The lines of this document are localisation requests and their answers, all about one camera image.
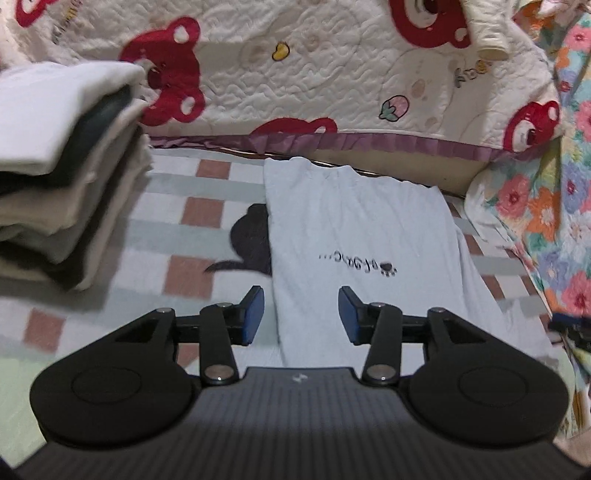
black robotic part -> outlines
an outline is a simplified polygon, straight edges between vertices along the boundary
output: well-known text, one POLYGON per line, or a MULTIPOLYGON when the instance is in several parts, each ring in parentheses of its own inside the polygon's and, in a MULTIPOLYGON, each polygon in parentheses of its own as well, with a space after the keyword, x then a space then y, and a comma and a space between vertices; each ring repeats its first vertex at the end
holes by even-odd
POLYGON ((174 424, 194 397, 193 379, 174 362, 174 318, 155 310, 44 370, 30 391, 44 435, 112 448, 174 424))
POLYGON ((503 448, 552 439, 569 401, 558 375, 449 312, 430 310, 427 317, 436 354, 408 389, 424 421, 471 445, 503 448), (440 328, 450 321, 479 341, 453 343, 440 328))

folded gray garment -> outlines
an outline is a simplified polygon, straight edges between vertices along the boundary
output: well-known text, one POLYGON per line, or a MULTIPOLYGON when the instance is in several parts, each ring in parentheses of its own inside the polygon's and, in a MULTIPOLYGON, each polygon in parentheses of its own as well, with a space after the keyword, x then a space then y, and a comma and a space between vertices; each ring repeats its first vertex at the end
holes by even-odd
POLYGON ((86 188, 75 225, 49 236, 21 225, 14 225, 2 229, 2 239, 9 238, 10 243, 39 252, 52 263, 63 262, 72 253, 82 232, 86 229, 90 217, 103 196, 107 181, 123 156, 136 128, 136 123, 130 124, 105 150, 100 168, 96 172, 97 177, 86 188))

clothing pile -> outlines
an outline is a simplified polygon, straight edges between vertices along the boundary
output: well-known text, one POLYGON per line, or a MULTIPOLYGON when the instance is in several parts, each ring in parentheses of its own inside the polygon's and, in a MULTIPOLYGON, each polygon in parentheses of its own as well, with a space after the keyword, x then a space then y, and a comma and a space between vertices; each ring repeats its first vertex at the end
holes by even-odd
POLYGON ((88 288, 150 164, 144 70, 90 61, 0 73, 0 275, 88 288))

folded black garment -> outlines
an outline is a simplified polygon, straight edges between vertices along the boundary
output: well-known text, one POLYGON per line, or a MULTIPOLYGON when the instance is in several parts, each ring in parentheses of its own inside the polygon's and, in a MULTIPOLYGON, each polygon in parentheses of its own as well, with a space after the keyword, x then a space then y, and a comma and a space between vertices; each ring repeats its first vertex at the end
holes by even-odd
POLYGON ((0 172, 0 194, 16 192, 25 187, 53 189, 70 185, 92 148, 131 100, 129 85, 105 95, 76 122, 53 171, 38 176, 0 172))
POLYGON ((86 229, 80 236, 74 251, 68 258, 59 264, 54 264, 51 263, 45 255, 10 242, 0 242, 0 258, 25 270, 40 270, 65 290, 71 290, 84 280, 86 275, 85 258, 87 249, 92 242, 92 239, 95 237, 103 217, 109 209, 111 200, 117 191, 119 181, 125 173, 130 159, 136 153, 139 139, 142 134, 143 131, 141 127, 138 127, 129 141, 121 160, 111 174, 111 177, 105 186, 103 196, 101 197, 95 212, 92 214, 86 229))

bear nose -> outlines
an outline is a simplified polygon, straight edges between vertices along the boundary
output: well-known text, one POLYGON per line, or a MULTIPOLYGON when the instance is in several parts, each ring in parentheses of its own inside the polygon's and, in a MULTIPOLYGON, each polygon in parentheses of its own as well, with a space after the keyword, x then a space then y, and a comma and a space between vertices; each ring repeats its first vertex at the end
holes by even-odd
POLYGON ((153 67, 148 72, 148 85, 152 90, 162 89, 162 72, 153 67))

